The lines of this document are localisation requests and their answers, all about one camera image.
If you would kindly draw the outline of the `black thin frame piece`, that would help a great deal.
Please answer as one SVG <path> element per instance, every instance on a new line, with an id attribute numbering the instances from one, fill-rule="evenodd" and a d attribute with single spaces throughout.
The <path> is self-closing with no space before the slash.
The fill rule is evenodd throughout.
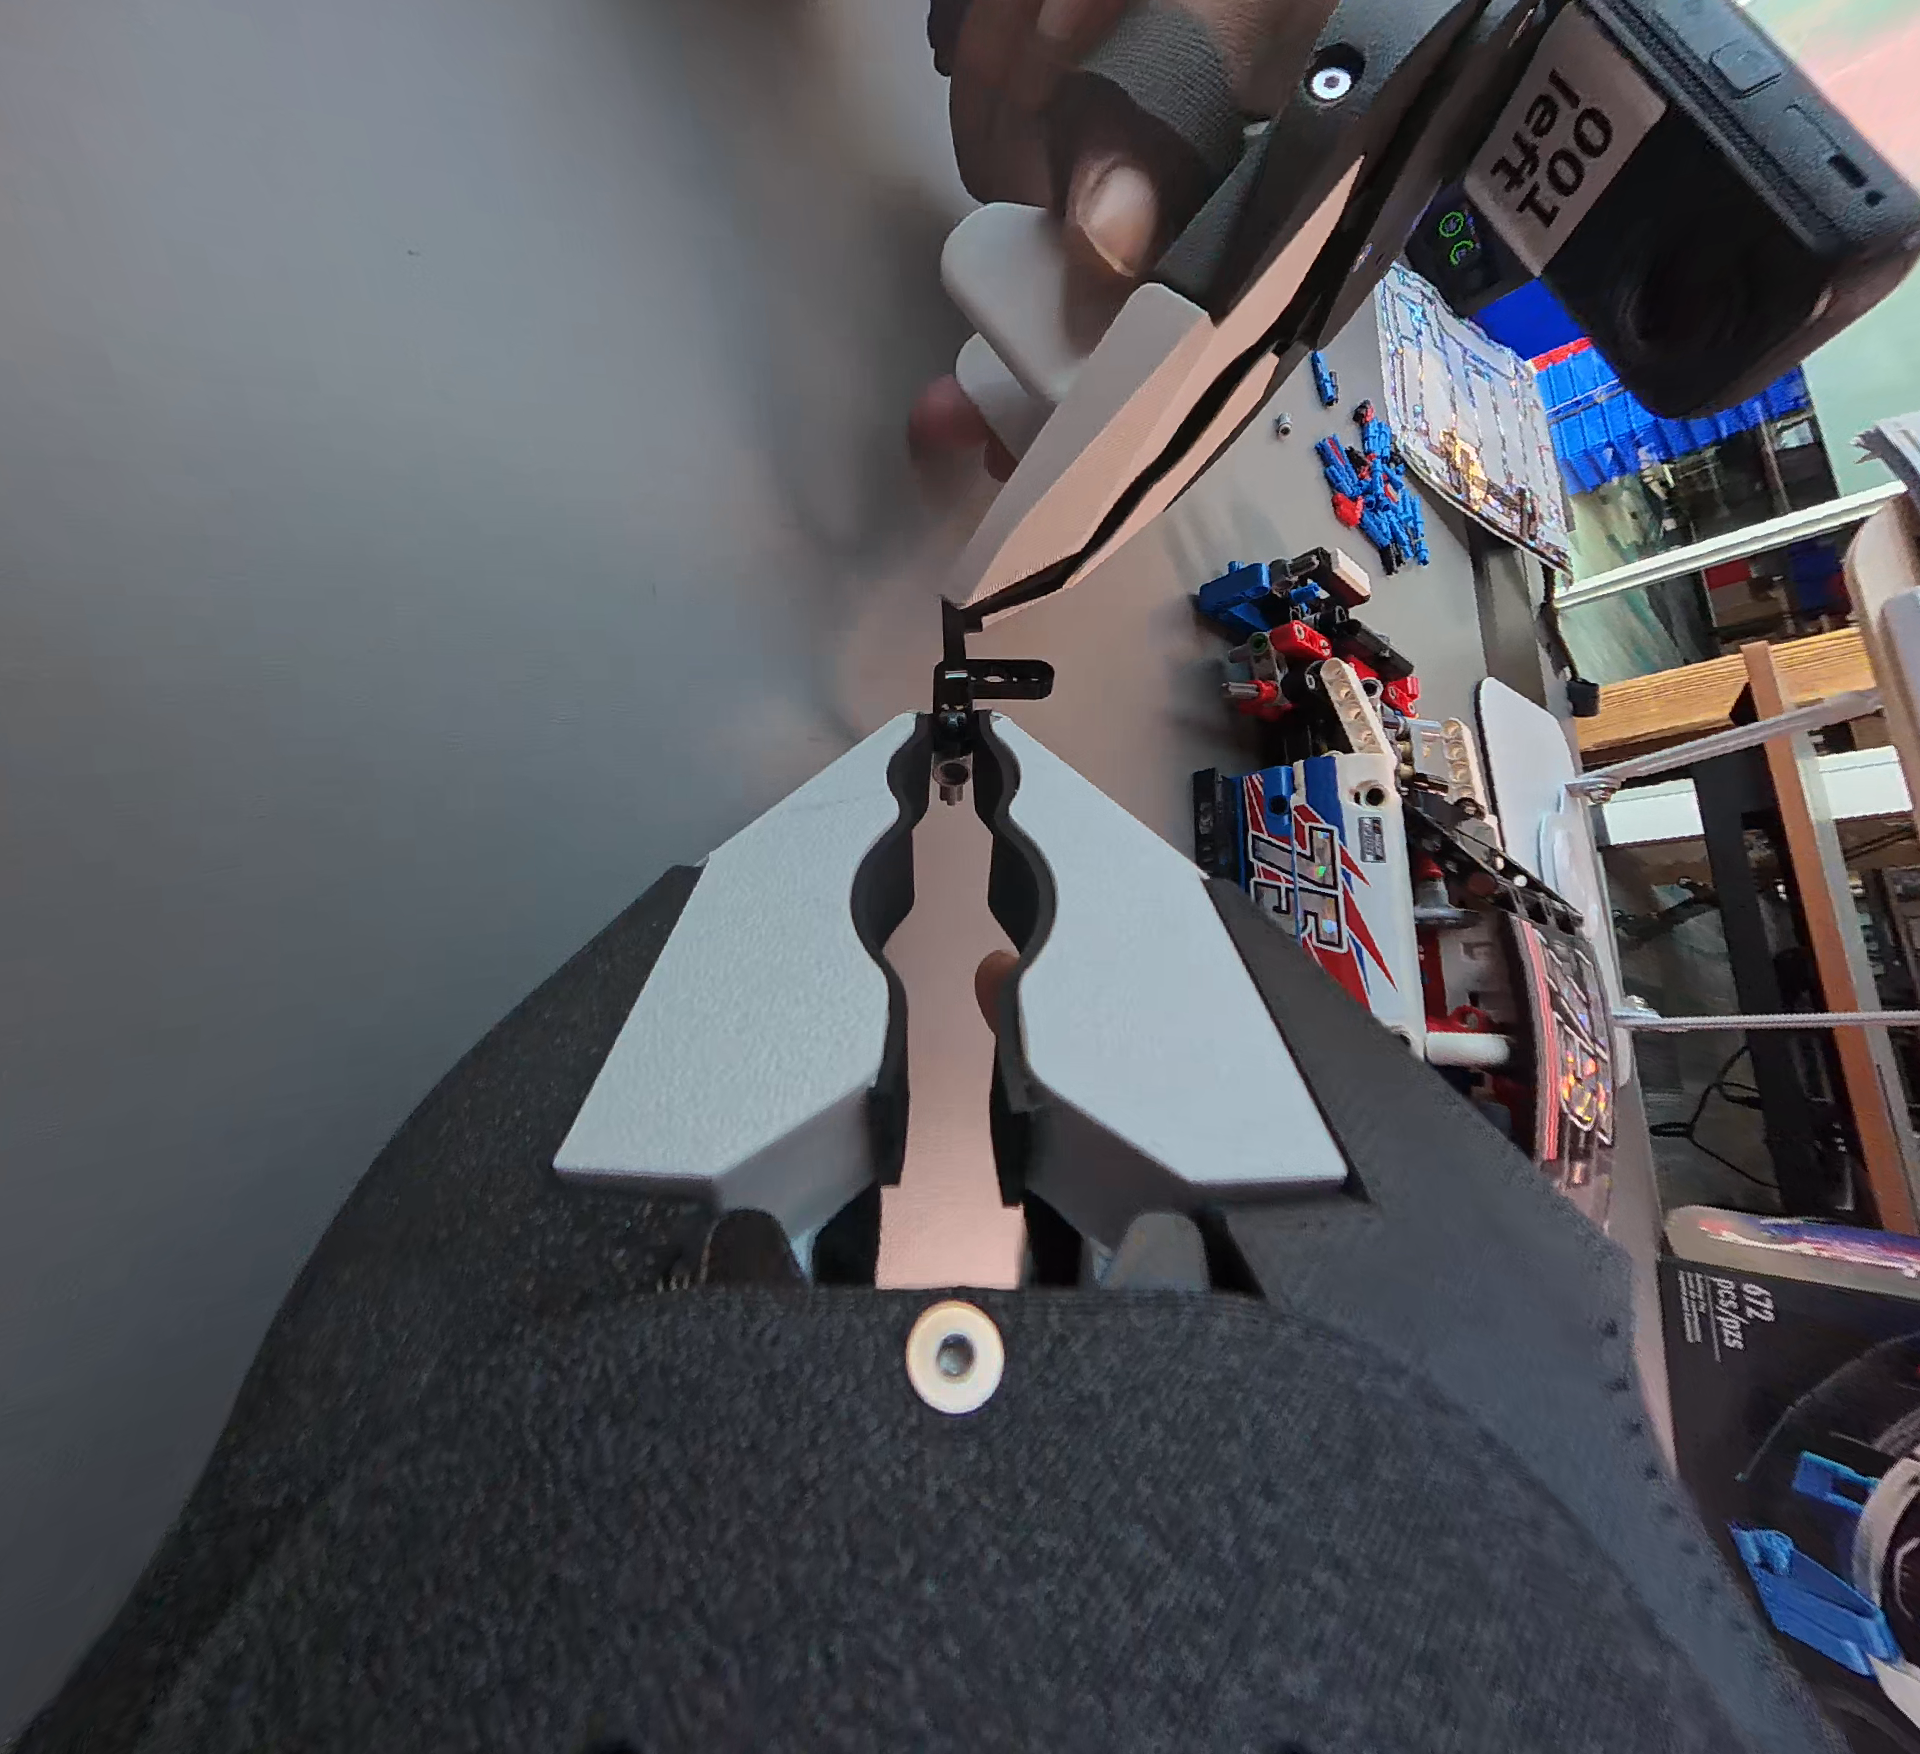
<path id="1" fill-rule="evenodd" d="M 979 616 L 942 602 L 944 654 L 934 669 L 930 735 L 938 764 L 973 758 L 976 715 L 985 702 L 1045 700 L 1054 687 L 1054 667 L 1028 657 L 974 660 L 969 640 Z"/>

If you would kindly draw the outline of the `pile of blue pins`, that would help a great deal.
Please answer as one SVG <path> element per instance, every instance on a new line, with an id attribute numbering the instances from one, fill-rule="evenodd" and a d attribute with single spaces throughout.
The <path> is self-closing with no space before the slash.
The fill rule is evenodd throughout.
<path id="1" fill-rule="evenodd" d="M 1347 420 L 1351 442 L 1328 434 L 1314 443 L 1334 517 L 1369 543 L 1386 575 L 1429 566 L 1424 504 L 1391 427 L 1366 398 Z"/>

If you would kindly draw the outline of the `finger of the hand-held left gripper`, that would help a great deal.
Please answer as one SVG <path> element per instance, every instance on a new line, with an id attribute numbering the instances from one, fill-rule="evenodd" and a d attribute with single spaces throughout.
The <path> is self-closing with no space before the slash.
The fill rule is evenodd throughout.
<path id="1" fill-rule="evenodd" d="M 1359 171 L 1356 160 L 1331 181 L 1227 314 L 1147 281 L 1107 304 L 1100 338 L 1100 301 L 1069 281 L 1064 238 L 1041 209 L 979 207 L 952 231 L 947 292 L 973 326 L 956 374 L 994 421 L 1018 413 L 1028 439 L 950 566 L 947 602 L 981 627 L 1062 594 L 1050 587 L 1059 563 L 1223 370 L 1249 349 L 1278 349 L 1273 392 L 1296 371 L 1312 342 L 1281 338 L 1281 324 Z"/>
<path id="2" fill-rule="evenodd" d="M 1276 383 L 1278 349 L 1249 349 L 1223 370 L 1189 415 L 1174 424 L 1165 443 L 1146 456 L 1086 545 L 1059 563 L 1050 587 L 1073 587 L 1138 531 L 1165 514 L 1238 439 Z"/>

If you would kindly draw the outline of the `grey desk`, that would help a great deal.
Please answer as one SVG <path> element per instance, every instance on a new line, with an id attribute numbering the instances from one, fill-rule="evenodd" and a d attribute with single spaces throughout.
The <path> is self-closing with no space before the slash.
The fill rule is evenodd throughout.
<path id="1" fill-rule="evenodd" d="M 924 692 L 928 0 L 5 0 L 5 1742 L 398 1124 Z"/>

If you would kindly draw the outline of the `black small device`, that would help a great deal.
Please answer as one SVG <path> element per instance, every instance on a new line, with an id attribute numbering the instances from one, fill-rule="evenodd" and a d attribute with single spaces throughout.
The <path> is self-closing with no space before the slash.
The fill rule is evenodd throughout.
<path id="1" fill-rule="evenodd" d="M 1463 184 L 1445 187 L 1410 234 L 1403 261 L 1461 319 L 1474 319 L 1534 275 Z"/>

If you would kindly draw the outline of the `holographic sticker sheet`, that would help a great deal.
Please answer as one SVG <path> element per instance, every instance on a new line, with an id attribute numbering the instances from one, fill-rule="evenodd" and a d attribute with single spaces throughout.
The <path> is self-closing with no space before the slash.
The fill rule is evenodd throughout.
<path id="1" fill-rule="evenodd" d="M 1373 291 L 1386 426 L 1414 479 L 1495 538 L 1571 575 L 1571 512 L 1533 368 L 1395 263 Z"/>

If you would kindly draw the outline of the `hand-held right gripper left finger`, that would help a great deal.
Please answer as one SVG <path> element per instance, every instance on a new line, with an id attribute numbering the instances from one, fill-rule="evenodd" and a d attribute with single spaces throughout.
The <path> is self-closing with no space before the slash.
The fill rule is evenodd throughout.
<path id="1" fill-rule="evenodd" d="M 716 850 L 553 1159 L 572 1184 L 768 1215 L 814 1278 L 874 1278 L 908 1133 L 931 725 L 891 718 Z"/>

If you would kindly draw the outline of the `white monitor stand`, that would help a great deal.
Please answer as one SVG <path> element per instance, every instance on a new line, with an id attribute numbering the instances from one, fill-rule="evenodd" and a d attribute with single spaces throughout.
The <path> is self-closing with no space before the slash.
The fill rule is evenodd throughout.
<path id="1" fill-rule="evenodd" d="M 1754 720 L 1714 735 L 1690 735 L 1668 748 L 1584 768 L 1571 730 L 1495 679 L 1476 687 L 1476 720 L 1500 825 L 1514 859 L 1541 883 L 1573 903 L 1584 933 L 1600 961 L 1603 1022 L 1613 1039 L 1618 1069 L 1634 1072 L 1634 1039 L 1740 1033 L 1749 1046 L 1759 1036 L 1811 1039 L 1830 1035 L 1847 1096 L 1859 1121 L 1869 1089 L 1863 1069 L 1876 1072 L 1885 1106 L 1898 1098 L 1892 1033 L 1916 1029 L 1916 1013 L 1884 1008 L 1865 964 L 1851 882 L 1838 843 L 1825 771 L 1806 738 L 1858 720 L 1892 717 L 1894 700 L 1861 675 L 1859 685 L 1806 700 L 1785 685 L 1766 699 L 1761 662 L 1775 651 L 1762 643 L 1744 651 L 1747 687 Z M 1762 758 L 1762 806 L 1779 824 L 1779 862 L 1806 949 L 1820 1006 L 1810 1013 L 1744 1006 L 1721 1016 L 1665 1016 L 1634 1004 L 1619 979 L 1618 933 L 1608 907 L 1595 813 L 1619 802 L 1628 787 L 1696 779 L 1711 764 Z"/>

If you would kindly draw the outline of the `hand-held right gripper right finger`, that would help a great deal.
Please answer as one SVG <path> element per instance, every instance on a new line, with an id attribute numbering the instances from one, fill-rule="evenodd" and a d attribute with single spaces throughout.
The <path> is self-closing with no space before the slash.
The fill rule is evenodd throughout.
<path id="1" fill-rule="evenodd" d="M 1198 868 L 1007 717 L 979 730 L 1001 1202 L 1104 1252 L 1144 1215 L 1264 1211 L 1349 1164 Z"/>

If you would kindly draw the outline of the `toy race car model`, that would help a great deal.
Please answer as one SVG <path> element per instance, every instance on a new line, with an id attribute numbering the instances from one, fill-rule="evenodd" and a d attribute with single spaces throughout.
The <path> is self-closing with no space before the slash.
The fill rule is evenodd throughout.
<path id="1" fill-rule="evenodd" d="M 1528 1156 L 1610 1215 L 1616 1035 L 1592 859 L 1557 789 L 1523 846 L 1473 723 L 1426 718 L 1414 663 L 1361 617 L 1371 584 L 1331 549 L 1229 563 L 1195 609 L 1227 637 L 1225 705 L 1268 760 L 1192 774 L 1195 859 Z"/>

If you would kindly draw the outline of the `black product box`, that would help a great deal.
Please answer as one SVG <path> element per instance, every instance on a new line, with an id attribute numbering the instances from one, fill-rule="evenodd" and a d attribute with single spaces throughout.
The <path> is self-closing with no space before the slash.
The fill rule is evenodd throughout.
<path id="1" fill-rule="evenodd" d="M 1676 1209 L 1678 1476 L 1853 1750 L 1918 1749 L 1918 1243 Z"/>

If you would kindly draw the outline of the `stack of red and blue bins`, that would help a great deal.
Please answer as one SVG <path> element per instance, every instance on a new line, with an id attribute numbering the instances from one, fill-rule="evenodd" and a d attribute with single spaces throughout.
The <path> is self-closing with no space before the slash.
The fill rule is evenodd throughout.
<path id="1" fill-rule="evenodd" d="M 1759 396 L 1714 413 L 1673 420 L 1651 413 L 1634 398 L 1590 342 L 1534 358 L 1530 368 L 1570 494 L 1594 494 L 1810 409 L 1802 370 L 1791 370 Z"/>

